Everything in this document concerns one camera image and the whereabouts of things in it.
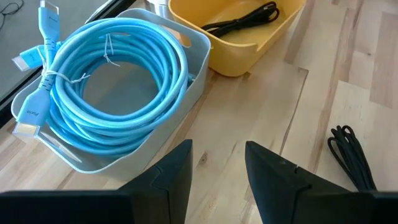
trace yellow plastic bin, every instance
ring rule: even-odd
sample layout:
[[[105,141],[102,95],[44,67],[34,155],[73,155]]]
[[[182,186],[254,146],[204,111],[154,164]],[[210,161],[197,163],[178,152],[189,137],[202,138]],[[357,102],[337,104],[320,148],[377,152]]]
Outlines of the yellow plastic bin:
[[[170,0],[175,21],[206,34],[212,49],[209,66],[222,75],[237,77],[247,72],[290,27],[305,0],[274,0],[280,10],[270,24],[235,30],[215,37],[200,27],[240,18],[271,0]]]

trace light wood surface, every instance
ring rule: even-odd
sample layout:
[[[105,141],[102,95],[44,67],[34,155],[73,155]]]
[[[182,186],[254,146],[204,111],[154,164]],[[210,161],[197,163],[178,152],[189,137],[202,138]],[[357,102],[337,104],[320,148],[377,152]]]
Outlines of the light wood surface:
[[[355,190],[329,152],[330,129],[348,124],[379,190],[398,190],[398,2],[307,0],[289,32],[247,74],[212,72],[204,95],[149,166],[193,139],[187,223],[261,223],[246,175],[253,140]],[[80,174],[41,143],[0,130],[0,190],[116,189]]]

